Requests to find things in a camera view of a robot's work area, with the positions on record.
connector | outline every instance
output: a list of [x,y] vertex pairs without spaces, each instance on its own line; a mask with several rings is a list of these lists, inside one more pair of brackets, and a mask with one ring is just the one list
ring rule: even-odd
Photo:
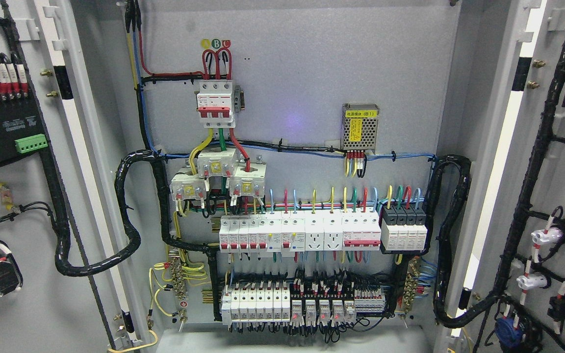
[[16,139],[14,140],[14,145],[17,152],[28,153],[47,147],[47,138],[45,138],[44,134],[38,134],[27,138]]

yellow wire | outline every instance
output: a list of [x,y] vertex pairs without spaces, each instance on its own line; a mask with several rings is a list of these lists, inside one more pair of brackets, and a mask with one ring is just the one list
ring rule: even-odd
[[117,351],[116,349],[108,348],[108,352],[110,352],[110,353],[125,353],[125,352],[136,351],[136,350],[143,349],[143,348],[146,348],[146,347],[154,346],[154,344],[158,343],[158,335],[152,330],[150,330],[150,333],[152,334],[152,336],[154,336],[154,342],[152,342],[152,343],[144,344],[143,346],[132,347],[132,348],[128,348],[128,349],[122,349],[121,351]]
[[136,76],[136,67],[134,66],[134,49],[132,47],[132,34],[126,34],[128,37],[128,52],[130,53],[130,70],[132,71],[132,82],[134,82],[134,87],[139,83],[139,78]]
[[334,211],[334,187],[330,187],[330,213]]
[[392,186],[389,186],[389,191],[387,192],[387,209],[389,210],[390,208],[392,208],[392,193],[394,192],[394,188],[392,188]]
[[191,172],[193,173],[193,175],[198,173],[195,169],[195,163],[193,162],[195,155],[201,150],[204,150],[204,148],[208,146],[211,141],[213,141],[213,129],[208,129],[208,136],[206,137],[206,139],[191,151],[191,154],[189,155],[189,165],[191,167]]
[[161,290],[162,290],[161,288],[158,288],[156,290],[156,293],[154,293],[154,303],[156,304],[158,310],[160,310],[161,313],[163,313],[163,315],[165,315],[166,317],[173,317],[173,315],[171,315],[167,311],[164,311],[163,307],[158,303],[158,294],[160,293]]
[[315,197],[316,197],[316,196],[317,196],[317,192],[316,192],[316,190],[314,189],[314,190],[313,190],[313,206],[312,206],[312,211],[311,211],[312,214],[315,214]]
[[347,199],[347,194],[348,194],[348,188],[347,188],[347,187],[343,187],[343,212],[348,212],[348,199]]
[[352,173],[350,174],[350,178],[354,178],[355,175],[357,174],[357,159],[353,158],[352,159]]

blue wire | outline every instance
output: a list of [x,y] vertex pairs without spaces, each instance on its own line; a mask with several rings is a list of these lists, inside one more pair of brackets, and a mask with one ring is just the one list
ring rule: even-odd
[[422,196],[422,189],[421,188],[417,188],[414,192],[414,199],[415,199],[415,209],[419,210],[420,209],[420,197]]
[[274,214],[274,191],[272,189],[269,189],[269,199],[271,199],[270,203],[271,203],[271,214]]
[[431,266],[437,268],[437,265],[436,265],[436,264],[431,263],[431,262],[429,262],[429,261],[426,261],[423,257],[420,257],[420,259],[421,259],[422,261],[424,261],[425,263],[428,263],[429,265],[431,265]]
[[379,207],[379,190],[374,187],[374,210]]
[[[143,82],[141,81],[141,69],[139,69],[139,55],[137,54],[137,50],[136,48],[138,48],[139,46],[137,45],[137,36],[133,35],[132,36],[132,45],[134,45],[134,50],[132,50],[134,52],[134,66],[136,67],[136,74],[139,80],[139,87],[141,87],[141,89],[143,89]],[[147,104],[145,103],[145,95],[143,94],[143,92],[141,92],[141,108],[143,110],[143,125],[144,125],[144,129],[145,129],[145,137],[148,140],[148,145],[150,145],[151,150],[153,150],[155,153],[164,156],[165,158],[186,158],[189,155],[188,154],[165,154],[165,153],[160,153],[159,151],[157,151],[154,148],[154,145],[152,143],[152,138],[151,138],[151,134],[150,134],[150,128],[148,127],[148,110],[147,110]]]

wire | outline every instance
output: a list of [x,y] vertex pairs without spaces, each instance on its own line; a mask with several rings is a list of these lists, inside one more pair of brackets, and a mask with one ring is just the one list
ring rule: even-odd
[[130,33],[127,33],[126,37],[128,42],[128,53],[130,54],[130,71],[132,71],[132,82],[134,82],[134,87],[136,88],[137,83],[139,83],[139,78],[136,73],[134,49],[132,49],[132,43],[134,39],[132,38],[132,34]]
[[226,150],[226,137],[224,137],[224,129],[221,127],[219,129],[219,147],[222,151]]
[[[215,54],[217,55],[217,60],[219,60],[219,54],[223,53],[223,52],[228,53],[228,66],[226,69],[226,78],[228,80],[231,80],[231,75],[232,75],[232,54],[231,51],[228,48],[221,48],[218,49]],[[215,72],[215,78],[218,80],[221,78],[220,74],[218,74],[217,72]]]
[[311,213],[312,213],[312,214],[315,214],[315,199],[316,199],[316,197],[317,197],[317,192],[316,192],[316,190],[314,189],[314,190],[313,190],[312,209],[311,209]]
[[363,188],[363,213],[367,208],[367,188]]
[[193,175],[196,175],[198,172],[195,168],[195,156],[201,152],[202,150],[204,150],[204,148],[206,148],[206,146],[208,146],[208,144],[210,144],[210,142],[213,141],[213,129],[208,129],[208,136],[206,137],[206,139],[204,139],[204,141],[202,141],[202,143],[200,143],[197,147],[193,148],[193,150],[191,151],[191,154],[189,155],[189,166],[191,167],[191,172],[193,173]]
[[343,187],[343,212],[348,212],[348,199],[346,194],[348,193],[348,188]]
[[284,190],[284,212],[287,213],[287,189]]
[[334,187],[330,187],[330,213],[334,213]]
[[274,214],[274,192],[272,189],[269,189],[269,201],[272,204],[270,214]]
[[352,189],[352,199],[350,201],[352,202],[352,212],[356,212],[357,211],[357,188]]
[[390,208],[392,208],[392,192],[394,191],[394,188],[392,188],[392,186],[390,185],[387,191],[387,209],[389,210]]
[[118,350],[112,349],[112,348],[108,348],[108,352],[110,352],[110,353],[125,353],[125,352],[137,351],[139,349],[154,346],[154,344],[158,343],[158,335],[154,331],[152,331],[151,329],[150,329],[150,333],[152,334],[152,336],[154,336],[154,342],[152,342],[152,343],[144,344],[143,346],[137,346],[137,347],[132,347],[132,348],[128,348],[128,349],[122,349],[121,351],[118,351]]
[[235,147],[238,148],[238,150],[241,152],[241,154],[243,155],[244,159],[245,159],[245,171],[246,172],[250,172],[251,168],[250,168],[250,157],[247,155],[247,152],[245,151],[245,148],[242,147],[242,145],[239,143],[239,141],[237,141],[237,138],[235,137],[235,129],[230,128],[229,129],[231,131],[231,140],[232,143],[235,145]]

